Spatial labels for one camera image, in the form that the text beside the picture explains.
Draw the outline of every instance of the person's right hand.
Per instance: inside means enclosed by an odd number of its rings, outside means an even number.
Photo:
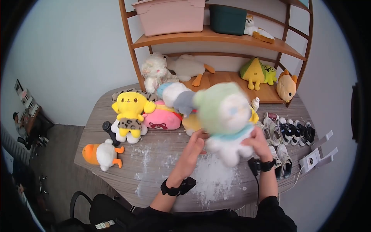
[[[259,156],[261,162],[269,162],[273,160],[273,156],[267,145],[267,140],[263,134],[263,131],[255,126],[254,130],[250,134],[250,138],[246,138],[241,142],[241,145],[252,146],[257,156]]]

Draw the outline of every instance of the pink bag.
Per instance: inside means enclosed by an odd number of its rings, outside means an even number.
[[[150,114],[143,114],[144,125],[160,130],[175,130],[180,127],[182,116],[174,108],[169,108],[163,100],[156,101],[156,109]]]

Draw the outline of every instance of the pink storage box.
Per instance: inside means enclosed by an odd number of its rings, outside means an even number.
[[[147,37],[203,29],[205,0],[144,0],[132,6]]]

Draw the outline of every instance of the green hat plush doll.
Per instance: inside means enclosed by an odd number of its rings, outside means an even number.
[[[254,128],[249,122],[251,108],[246,94],[235,82],[199,90],[193,104],[200,124],[210,133],[206,141],[208,151],[218,153],[228,167],[237,165],[239,154],[252,156],[251,147],[240,145],[242,140],[250,137]]]

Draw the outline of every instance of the wood grain table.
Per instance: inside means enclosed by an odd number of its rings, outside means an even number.
[[[109,135],[102,130],[102,124],[105,121],[114,122],[116,118],[116,113],[111,108],[111,96],[114,92],[127,88],[139,89],[139,84],[109,91],[97,101],[82,133],[74,163],[100,176],[131,205],[145,208],[150,205],[160,191],[161,183],[174,168],[189,140],[183,126],[177,130],[149,128],[148,134],[142,136],[138,143],[121,143],[121,146],[125,147],[125,152],[118,154],[122,160],[121,169],[114,165],[107,172],[103,172],[99,166],[87,163],[81,153],[87,144],[103,143],[109,138]],[[293,121],[311,122],[309,114],[298,96],[294,97],[289,108],[286,108],[284,104],[261,104],[257,112],[260,121],[262,121],[265,112],[272,112],[286,119],[291,118]],[[288,179],[278,181],[280,192],[293,185],[299,172],[298,160],[310,153],[309,146],[301,147],[289,144],[286,147],[293,160],[292,174]],[[215,160],[216,157],[213,154],[200,156],[198,166],[205,163],[205,159]],[[196,185],[187,194],[177,197],[173,207],[176,212],[239,208],[257,200],[257,185],[247,160],[242,159],[233,169],[219,168],[219,166],[197,167],[192,177],[197,180],[198,186]],[[227,183],[218,183],[220,177],[222,181]]]

